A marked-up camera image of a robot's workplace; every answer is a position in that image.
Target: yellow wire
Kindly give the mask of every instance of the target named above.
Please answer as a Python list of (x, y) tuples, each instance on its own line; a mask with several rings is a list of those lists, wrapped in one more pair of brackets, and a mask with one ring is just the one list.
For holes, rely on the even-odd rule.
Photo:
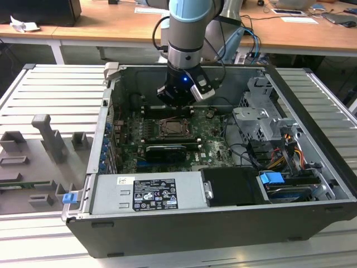
[(295, 150), (295, 152), (297, 152), (297, 153), (299, 154), (299, 156), (300, 156), (300, 166), (302, 167), (302, 166), (303, 166), (303, 158), (302, 158), (302, 154), (301, 154), (301, 152), (300, 152), (300, 151), (298, 151), (298, 150)]
[(271, 169), (271, 168), (273, 168), (273, 167), (279, 165), (279, 164), (282, 163), (283, 161), (285, 161), (284, 156), (280, 157), (278, 161), (276, 161), (276, 162), (274, 162), (273, 164), (271, 164), (271, 165), (268, 167), (268, 169)]

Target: blue plastic clip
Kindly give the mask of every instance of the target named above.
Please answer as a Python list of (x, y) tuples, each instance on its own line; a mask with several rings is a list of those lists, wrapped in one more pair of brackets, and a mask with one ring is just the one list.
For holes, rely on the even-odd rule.
[(107, 155), (106, 154), (101, 154), (100, 155), (100, 160), (104, 161), (105, 159), (107, 159)]
[(106, 127), (106, 129), (111, 130), (112, 129), (112, 124), (106, 123), (105, 127)]
[(109, 139), (108, 138), (103, 138), (103, 144), (105, 144), (105, 145), (109, 144)]
[(68, 193), (64, 194), (62, 198), (62, 203), (64, 204), (76, 204), (78, 193)]
[(106, 168), (107, 168), (106, 164), (104, 164), (104, 163), (99, 164), (99, 169), (106, 169)]
[(283, 176), (279, 172), (265, 172), (260, 175), (263, 184), (266, 183), (285, 183)]
[(102, 146), (102, 151), (103, 151), (103, 152), (107, 152), (107, 151), (108, 151), (107, 145), (103, 145), (103, 146)]

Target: robotic arm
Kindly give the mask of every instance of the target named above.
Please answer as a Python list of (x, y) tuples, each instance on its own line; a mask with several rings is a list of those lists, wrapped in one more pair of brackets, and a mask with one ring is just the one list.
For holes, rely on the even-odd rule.
[(164, 86), (157, 91), (159, 99), (169, 106), (182, 107), (212, 97), (215, 90), (220, 87), (221, 81), (217, 78), (210, 80), (200, 62), (206, 28), (215, 17), (221, 14), (225, 1), (136, 1), (170, 11), (167, 76)]

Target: desk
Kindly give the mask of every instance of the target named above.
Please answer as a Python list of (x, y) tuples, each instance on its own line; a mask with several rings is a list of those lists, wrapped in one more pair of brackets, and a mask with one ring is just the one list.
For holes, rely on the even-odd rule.
[[(324, 5), (334, 12), (354, 7), (340, 2)], [(75, 27), (41, 26), (39, 32), (19, 33), (9, 25), (0, 25), (0, 38), (7, 43), (50, 45), (58, 64), (65, 63), (62, 45), (152, 47), (152, 30), (161, 15), (134, 13), (137, 5), (131, 3), (108, 5), (107, 1), (81, 0), (81, 7), (82, 14)], [(272, 11), (264, 13), (256, 0), (248, 0), (241, 14), (252, 18), (276, 16)], [(314, 19), (319, 24), (288, 23), (280, 18), (254, 20), (253, 28), (262, 40), (261, 52), (357, 56), (357, 28), (344, 28), (323, 18)], [(248, 19), (244, 18), (243, 22), (249, 26)], [(252, 45), (252, 38), (244, 36), (242, 50), (248, 51)]]
[[(323, 3), (327, 11), (333, 9), (338, 13), (352, 4), (336, 2)], [(241, 15), (252, 18), (268, 18), (277, 16), (274, 12), (264, 13), (256, 1), (248, 1), (242, 8)], [(319, 24), (284, 22), (280, 18), (270, 20), (253, 20), (256, 35), (262, 40), (261, 52), (278, 54), (301, 54), (321, 56), (357, 56), (357, 28), (346, 28), (335, 25), (322, 17), (312, 17)], [(250, 27), (247, 18), (243, 22)], [(244, 36), (241, 47), (251, 47), (252, 38)]]

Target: aluminum profile table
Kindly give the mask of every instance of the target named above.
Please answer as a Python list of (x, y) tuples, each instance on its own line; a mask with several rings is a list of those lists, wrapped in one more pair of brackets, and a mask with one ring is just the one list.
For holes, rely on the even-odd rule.
[[(52, 115), (52, 124), (63, 136), (84, 127), (89, 135), (93, 134), (98, 100), (105, 88), (103, 70), (103, 66), (82, 65), (36, 65), (32, 70), (23, 70), (0, 101), (1, 133), (21, 126), (26, 138), (39, 137), (31, 120), (41, 111)], [(340, 153), (351, 160), (352, 167), (356, 157), (345, 149), (357, 145), (357, 130), (353, 126), (355, 120), (345, 114), (347, 109), (313, 74), (302, 69), (278, 71)], [(342, 133), (348, 140), (338, 138)], [(0, 216), (0, 266), (357, 267), (357, 218), (334, 223), (308, 241), (96, 260), (71, 234), (60, 214)], [(269, 231), (264, 223), (262, 228)]]

